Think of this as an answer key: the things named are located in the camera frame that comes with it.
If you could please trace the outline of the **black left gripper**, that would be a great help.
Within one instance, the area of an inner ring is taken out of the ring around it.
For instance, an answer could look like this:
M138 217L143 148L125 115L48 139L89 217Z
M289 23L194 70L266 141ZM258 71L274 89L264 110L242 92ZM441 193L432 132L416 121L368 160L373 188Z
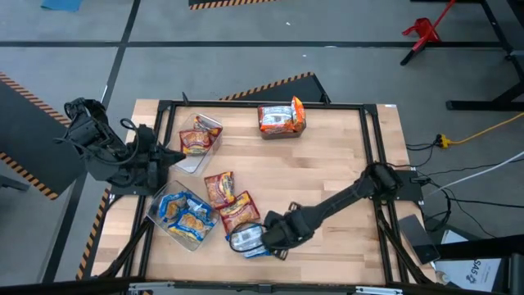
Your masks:
M186 157L183 152L161 146L157 142L154 130L146 125L138 126L135 142L138 152L134 158L134 184L139 188L163 187L167 182L167 166L172 166Z

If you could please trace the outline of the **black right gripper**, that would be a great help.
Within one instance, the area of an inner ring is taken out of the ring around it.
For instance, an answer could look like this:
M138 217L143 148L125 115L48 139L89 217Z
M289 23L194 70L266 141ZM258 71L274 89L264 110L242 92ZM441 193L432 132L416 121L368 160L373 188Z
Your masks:
M290 249L307 242L316 230L316 209L314 206L301 206L292 202L283 215L269 211L264 223L247 222L236 226L229 234L233 242L232 250L245 258L275 256L285 261Z

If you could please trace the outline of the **blue soy sauce ramen pack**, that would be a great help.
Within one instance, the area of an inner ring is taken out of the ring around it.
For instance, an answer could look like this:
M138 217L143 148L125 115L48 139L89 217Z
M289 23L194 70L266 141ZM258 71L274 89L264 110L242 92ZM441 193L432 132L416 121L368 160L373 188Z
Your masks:
M261 225L243 225L232 231L226 240L234 252L240 253L246 259L269 256L270 252L261 240L263 233L264 228Z
M206 203L190 201L168 225L167 230L195 242L202 242L215 226L212 208Z
M188 196L187 192L164 195L158 210L160 219L164 222L175 219L179 212L186 208Z

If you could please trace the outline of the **red ramen pack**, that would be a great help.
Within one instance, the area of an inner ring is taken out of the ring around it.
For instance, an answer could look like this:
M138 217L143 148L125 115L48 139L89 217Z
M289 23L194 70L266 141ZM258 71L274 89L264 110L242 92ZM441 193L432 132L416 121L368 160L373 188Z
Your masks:
M248 191L236 196L235 202L220 209L219 214L226 234L230 234L239 224L260 219L258 208Z
M181 152L188 156L206 154L212 145L209 133L200 129L182 130L179 139Z
M223 130L223 127L219 123L204 116L196 116L193 120L193 127L194 129L207 131L210 136L215 138L218 137Z
M204 178L210 205L214 209L221 209L234 203L234 173L227 171L218 175Z

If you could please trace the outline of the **orange chicken ramen pack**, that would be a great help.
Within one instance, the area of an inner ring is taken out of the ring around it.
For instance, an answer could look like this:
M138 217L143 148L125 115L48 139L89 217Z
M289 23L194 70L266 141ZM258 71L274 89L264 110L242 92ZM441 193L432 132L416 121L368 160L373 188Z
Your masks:
M258 108L260 131L265 134L293 132L292 110L289 106L268 106Z
M305 109L302 101L294 96L291 100L292 129L294 132L302 132L305 128Z

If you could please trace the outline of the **clear plastic bin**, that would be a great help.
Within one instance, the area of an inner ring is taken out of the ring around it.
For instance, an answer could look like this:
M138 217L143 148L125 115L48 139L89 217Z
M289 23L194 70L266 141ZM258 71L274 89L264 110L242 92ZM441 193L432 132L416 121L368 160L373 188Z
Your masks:
M180 245L185 247L188 251L192 251L193 252L193 251L196 251L200 247L200 245L202 244L202 242L206 238L204 238L204 240L202 242L195 242L195 241L189 240L188 238L185 238L185 237L183 237L181 235L172 234L172 233L170 233L167 230L167 227L173 221L169 220L168 222L164 222L158 216L158 210L159 210L159 205L160 205L161 198L164 195L176 194L176 193L179 193L179 192L187 192L187 193L189 193L189 196L187 197L187 203L189 203L190 201L194 201L194 202L197 202L197 203L206 203L208 206L210 206L212 208L212 218L215 221L215 225L217 225L219 223L219 213L208 202L204 201L196 193L194 193L192 190L190 190L189 188L187 188L186 186L184 186L183 184L179 183L176 180L166 184L163 188L161 188L156 193L156 195L152 199L151 204L150 204L150 206L149 206L149 208L147 210L147 217L150 220L152 220L152 222L156 226L160 227L166 234L168 234L173 240L175 240L177 243L179 243Z
M169 142L168 142L169 149L181 152L179 132L182 130L194 129L193 120L195 119L196 116L204 116L204 117L207 117L219 123L216 119L209 117L205 114L192 113L191 115L188 115L184 120L179 121L178 123L174 124L174 130L172 131L170 138L169 138ZM212 145L210 146L210 149L206 154L198 155L198 156L188 156L185 154L186 155L185 159L176 163L174 167L177 170L180 170L189 175L200 175L204 171L206 166L209 164L212 156L219 150L222 144L223 131L224 131L224 127L223 127L221 134L218 137L215 138L215 137L210 136Z

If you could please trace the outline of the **black hazard-striped floor mat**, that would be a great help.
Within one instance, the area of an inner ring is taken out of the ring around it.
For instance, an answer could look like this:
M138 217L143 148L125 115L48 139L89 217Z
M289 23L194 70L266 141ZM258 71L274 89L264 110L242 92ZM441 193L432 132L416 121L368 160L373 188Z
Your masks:
M288 102L293 97L302 102L330 103L331 100L314 72L305 72L286 79L250 88L222 97L220 101Z
M277 0L188 0L188 7L192 11L220 7L237 7L242 5L276 2Z
M62 113L0 72L0 161L51 200L84 171L73 147L54 142L69 124Z

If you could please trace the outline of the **grey metal leg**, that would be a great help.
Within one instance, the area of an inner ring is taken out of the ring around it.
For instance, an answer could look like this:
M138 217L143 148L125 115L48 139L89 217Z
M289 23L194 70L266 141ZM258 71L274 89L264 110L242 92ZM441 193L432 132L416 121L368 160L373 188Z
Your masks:
M29 185L0 175L0 188L13 188L21 192L26 192L29 189Z

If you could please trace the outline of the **black flat box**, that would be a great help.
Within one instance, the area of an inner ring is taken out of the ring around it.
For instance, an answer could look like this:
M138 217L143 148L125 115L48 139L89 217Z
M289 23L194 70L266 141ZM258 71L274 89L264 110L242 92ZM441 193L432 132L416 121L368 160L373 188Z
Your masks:
M399 220L399 226L422 265L440 258L439 252L416 215L402 218Z

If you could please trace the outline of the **blue floor mat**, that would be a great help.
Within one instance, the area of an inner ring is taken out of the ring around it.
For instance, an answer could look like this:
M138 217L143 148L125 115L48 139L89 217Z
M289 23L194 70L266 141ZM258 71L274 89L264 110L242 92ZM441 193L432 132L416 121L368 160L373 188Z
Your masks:
M76 12L83 0L43 0L41 8L53 11Z

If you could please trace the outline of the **white paper with logo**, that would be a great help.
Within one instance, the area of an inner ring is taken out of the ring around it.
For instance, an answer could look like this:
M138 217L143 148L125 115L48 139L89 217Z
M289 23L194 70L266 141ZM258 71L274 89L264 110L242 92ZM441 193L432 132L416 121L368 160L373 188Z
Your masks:
M491 292L499 270L500 259L433 262L437 278L444 284L483 292Z

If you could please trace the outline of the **black stand base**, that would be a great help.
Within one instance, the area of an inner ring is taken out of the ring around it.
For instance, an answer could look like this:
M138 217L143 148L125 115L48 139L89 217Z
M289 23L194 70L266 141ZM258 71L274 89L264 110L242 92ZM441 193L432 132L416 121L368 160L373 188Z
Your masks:
M482 0L482 8L517 72L512 87L488 101L449 100L450 111L524 111L524 0Z

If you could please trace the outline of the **red floor stand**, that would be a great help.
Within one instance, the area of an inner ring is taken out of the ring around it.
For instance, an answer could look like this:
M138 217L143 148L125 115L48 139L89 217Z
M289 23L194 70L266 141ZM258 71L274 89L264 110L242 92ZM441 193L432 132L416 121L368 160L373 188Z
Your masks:
M404 36L415 32L418 34L419 39L411 47L408 54L402 59L400 62L401 66L406 66L417 54L425 49L428 43L441 42L440 36L436 32L436 27L441 23L442 19L455 3L456 0L449 0L443 12L434 22L431 22L428 18L418 18L411 27L402 32L402 35Z

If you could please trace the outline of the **black aluminium table frame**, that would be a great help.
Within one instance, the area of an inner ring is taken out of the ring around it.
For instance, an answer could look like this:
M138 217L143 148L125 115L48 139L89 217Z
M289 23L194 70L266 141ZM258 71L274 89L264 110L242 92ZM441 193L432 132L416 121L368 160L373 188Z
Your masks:
M243 102L196 102L178 107L180 128L194 113L224 127L222 143L204 175L234 173L237 193L248 192L261 215L284 212L291 202L315 205L351 185L373 160L402 167L409 163L400 116L394 105L316 107L306 112L299 138L265 140L258 130L257 109ZM245 258L232 251L222 225L201 246L188 251L161 228L138 243L131 275L149 280L193 283L379 285L399 279L394 252L383 265L381 239L372 201L363 199L323 222L312 239L289 251L285 260L272 256Z

